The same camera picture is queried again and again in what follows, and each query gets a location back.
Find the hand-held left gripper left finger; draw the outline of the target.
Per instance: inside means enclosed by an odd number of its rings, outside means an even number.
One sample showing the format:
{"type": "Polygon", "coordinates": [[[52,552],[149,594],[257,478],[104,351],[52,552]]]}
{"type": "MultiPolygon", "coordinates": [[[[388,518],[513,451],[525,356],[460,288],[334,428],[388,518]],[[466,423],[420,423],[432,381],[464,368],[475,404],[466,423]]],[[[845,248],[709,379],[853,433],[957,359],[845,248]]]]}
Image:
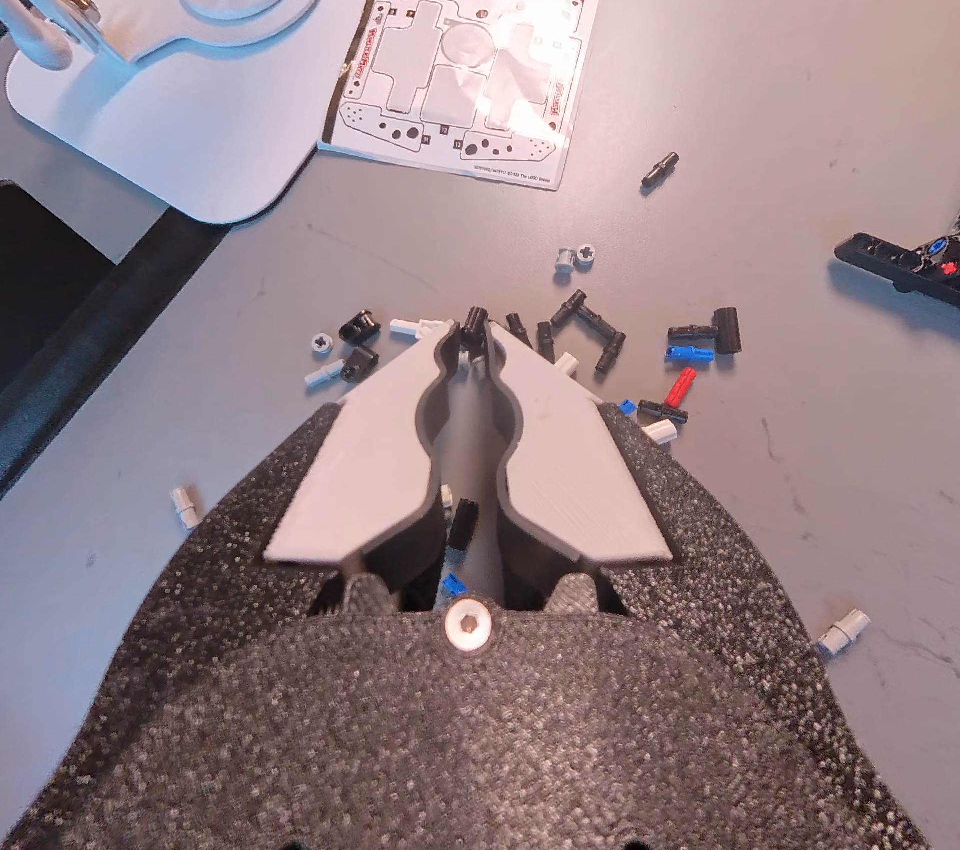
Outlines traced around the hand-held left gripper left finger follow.
{"type": "Polygon", "coordinates": [[[263,559],[381,577],[402,609],[434,608],[447,547],[435,446],[450,418],[460,326],[443,323],[353,388],[263,559]]]}

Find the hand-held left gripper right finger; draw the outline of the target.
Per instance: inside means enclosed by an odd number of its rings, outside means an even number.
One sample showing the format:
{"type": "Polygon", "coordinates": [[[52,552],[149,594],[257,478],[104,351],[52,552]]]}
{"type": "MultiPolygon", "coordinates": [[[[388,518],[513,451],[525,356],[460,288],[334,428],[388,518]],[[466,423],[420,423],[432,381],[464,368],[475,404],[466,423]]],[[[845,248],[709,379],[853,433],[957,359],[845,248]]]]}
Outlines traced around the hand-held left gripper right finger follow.
{"type": "Polygon", "coordinates": [[[510,609],[541,609],[569,573],[669,564],[673,549],[614,425],[638,430],[504,327],[488,326],[499,462],[497,544],[510,609]]]}

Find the white brick toy truck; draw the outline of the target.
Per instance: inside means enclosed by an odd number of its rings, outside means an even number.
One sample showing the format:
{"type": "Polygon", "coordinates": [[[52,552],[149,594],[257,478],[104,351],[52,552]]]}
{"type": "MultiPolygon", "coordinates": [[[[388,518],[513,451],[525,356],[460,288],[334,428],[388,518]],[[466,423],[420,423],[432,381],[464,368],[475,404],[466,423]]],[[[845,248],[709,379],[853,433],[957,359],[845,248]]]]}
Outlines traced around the white brick toy truck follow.
{"type": "Polygon", "coordinates": [[[918,292],[959,308],[959,220],[947,233],[916,249],[860,232],[837,244],[834,254],[890,281],[898,292],[918,292]]]}

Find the pile of small brick pieces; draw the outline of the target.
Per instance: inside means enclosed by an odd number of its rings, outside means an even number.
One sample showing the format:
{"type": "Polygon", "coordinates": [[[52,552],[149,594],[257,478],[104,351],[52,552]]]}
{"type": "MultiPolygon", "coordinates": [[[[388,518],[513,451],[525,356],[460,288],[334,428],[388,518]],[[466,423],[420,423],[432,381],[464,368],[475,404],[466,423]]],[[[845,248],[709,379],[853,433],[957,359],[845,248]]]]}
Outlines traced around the pile of small brick pieces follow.
{"type": "MultiPolygon", "coordinates": [[[[574,316],[582,317],[587,323],[598,329],[604,336],[606,343],[617,343],[621,340],[622,335],[618,336],[617,333],[606,326],[601,317],[584,303],[585,300],[586,297],[583,292],[574,292],[556,316],[551,318],[550,321],[541,322],[537,326],[538,346],[545,360],[551,359],[553,355],[553,330],[559,329],[574,316]]],[[[412,321],[394,318],[390,321],[390,333],[415,340],[429,339],[430,353],[426,356],[432,358],[435,356],[433,351],[434,337],[439,340],[446,334],[449,323],[450,321],[438,319],[422,318],[412,321]]],[[[356,346],[358,348],[356,354],[351,356],[349,360],[342,360],[339,364],[326,365],[312,376],[308,376],[305,379],[307,387],[319,386],[334,377],[344,382],[348,380],[355,383],[359,382],[362,373],[366,374],[377,363],[377,355],[370,352],[369,349],[365,350],[364,347],[366,347],[366,341],[375,336],[375,331],[378,329],[379,324],[374,320],[369,310],[362,311],[351,321],[344,324],[340,331],[341,339],[351,346],[356,346]]],[[[486,349],[485,354],[471,360],[470,353],[461,346],[461,334],[462,328],[459,338],[460,350],[458,351],[458,359],[462,359],[461,364],[479,361],[482,364],[481,369],[483,369],[487,365],[493,367],[501,359],[498,358],[499,351],[491,345],[489,349],[486,349]]],[[[670,340],[713,340],[716,354],[736,354],[741,350],[738,310],[736,307],[719,308],[714,312],[711,325],[672,328],[668,332],[668,336],[670,340]]],[[[709,363],[714,360],[714,356],[712,350],[698,349],[686,344],[673,343],[666,351],[668,362],[709,363]]],[[[695,378],[696,373],[694,368],[688,367],[685,369],[678,379],[678,383],[666,398],[665,403],[640,402],[638,406],[642,411],[649,410],[659,415],[658,422],[650,424],[644,430],[649,439],[658,443],[667,443],[676,437],[676,423],[674,421],[687,419],[682,413],[682,409],[678,409],[678,407],[690,388],[690,381],[695,378]]],[[[580,542],[581,537],[577,536],[577,534],[582,536],[584,519],[581,517],[579,509],[576,513],[574,512],[574,504],[586,504],[585,520],[589,525],[586,527],[587,530],[596,530],[594,522],[598,522],[603,525],[599,527],[599,530],[611,531],[614,529],[614,519],[601,516],[600,504],[611,504],[614,493],[603,489],[592,489],[595,480],[593,477],[586,479],[586,490],[574,489],[573,477],[561,475],[561,463],[573,463],[572,459],[567,460],[564,454],[560,454],[559,463],[546,462],[547,451],[558,450],[561,438],[548,435],[544,438],[546,449],[536,449],[534,447],[536,443],[534,440],[534,424],[536,423],[534,421],[534,411],[524,411],[521,421],[518,415],[513,416],[510,413],[515,408],[508,398],[509,394],[505,398],[505,404],[501,406],[497,403],[496,406],[503,410],[509,418],[507,419],[507,423],[510,424],[508,429],[512,427],[512,423],[517,424],[516,433],[519,435],[517,439],[520,439],[521,436],[531,436],[531,440],[527,441],[529,445],[527,449],[533,453],[532,463],[524,464],[521,460],[518,465],[519,469],[514,469],[517,473],[517,476],[512,478],[516,484],[514,489],[517,492],[522,490],[523,478],[526,480],[526,484],[523,484],[523,486],[526,486],[533,493],[533,504],[542,504],[545,494],[545,503],[547,505],[558,505],[558,510],[557,508],[548,508],[549,512],[546,513],[546,516],[534,519],[529,515],[521,514],[520,505],[516,501],[504,503],[503,501],[507,499],[507,491],[511,486],[509,474],[504,474],[502,487],[500,487],[502,494],[498,497],[500,503],[498,504],[497,520],[498,532],[502,538],[499,546],[503,560],[505,596],[510,596],[507,591],[516,584],[522,591],[521,602],[529,604],[534,598],[529,597],[528,599],[523,594],[530,591],[539,594],[541,597],[546,597],[548,583],[553,584],[559,581],[561,575],[567,572],[595,569],[594,565],[599,564],[613,565],[624,562],[633,564],[651,561],[660,563],[671,559],[666,540],[663,539],[664,532],[658,529],[657,518],[654,514],[656,509],[653,508],[653,505],[645,503],[642,496],[640,497],[640,509],[644,514],[643,520],[649,518],[649,521],[652,522],[654,544],[657,546],[663,544],[663,547],[666,548],[666,556],[661,555],[656,547],[654,547],[655,553],[648,554],[644,550],[640,556],[631,556],[633,551],[630,551],[627,556],[591,556],[587,551],[587,545],[580,542]],[[556,520],[558,517],[574,518],[569,528],[567,524],[564,524],[561,528],[563,533],[557,530],[548,532],[540,526],[540,524],[547,522],[548,518],[556,520]],[[539,520],[538,530],[533,528],[535,520],[539,520]]],[[[290,508],[285,510],[281,508],[280,517],[274,523],[267,521],[262,526],[254,527],[255,530],[267,531],[267,543],[263,546],[261,553],[263,560],[275,564],[313,564],[316,566],[323,565],[327,568],[333,567],[334,564],[343,563],[346,558],[340,556],[340,554],[348,543],[346,538],[341,539],[338,535],[339,531],[334,532],[330,539],[328,539],[329,533],[327,536],[321,534],[321,531],[335,531],[333,526],[333,491],[321,490],[319,492],[319,509],[317,514],[311,517],[310,513],[306,511],[310,507],[316,508],[316,504],[310,505],[306,501],[308,496],[306,494],[306,484],[301,484],[300,490],[303,492],[300,494],[302,499],[298,505],[291,504],[290,508]]],[[[460,538],[461,524],[466,528],[463,531],[466,537],[470,537],[473,533],[471,527],[474,526],[474,510],[476,508],[469,501],[461,503],[462,508],[457,511],[453,520],[453,529],[450,532],[447,545],[450,552],[458,550],[458,548],[465,551],[469,546],[469,543],[461,544],[454,540],[454,538],[460,538]]],[[[833,624],[817,641],[817,652],[824,659],[835,659],[856,642],[870,622],[870,618],[866,614],[858,609],[853,609],[840,621],[833,624]]]]}

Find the dark grey flat mat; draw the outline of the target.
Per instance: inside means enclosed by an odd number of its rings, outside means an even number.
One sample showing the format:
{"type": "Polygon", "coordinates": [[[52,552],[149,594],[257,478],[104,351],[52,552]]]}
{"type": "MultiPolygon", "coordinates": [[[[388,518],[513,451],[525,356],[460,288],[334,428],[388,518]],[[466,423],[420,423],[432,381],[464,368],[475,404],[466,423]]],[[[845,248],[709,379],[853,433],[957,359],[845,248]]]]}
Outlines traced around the dark grey flat mat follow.
{"type": "Polygon", "coordinates": [[[2,495],[230,230],[167,208],[114,264],[27,191],[2,181],[2,495]]]}

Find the white sticker sheet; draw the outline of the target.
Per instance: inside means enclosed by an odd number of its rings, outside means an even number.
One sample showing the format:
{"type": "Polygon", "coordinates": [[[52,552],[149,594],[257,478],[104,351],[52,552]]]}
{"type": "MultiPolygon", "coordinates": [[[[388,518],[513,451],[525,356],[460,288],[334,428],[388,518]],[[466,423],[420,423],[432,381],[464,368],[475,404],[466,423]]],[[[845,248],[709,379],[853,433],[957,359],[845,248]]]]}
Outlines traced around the white sticker sheet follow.
{"type": "Polygon", "coordinates": [[[600,0],[366,0],[318,150],[556,191],[600,0]]]}

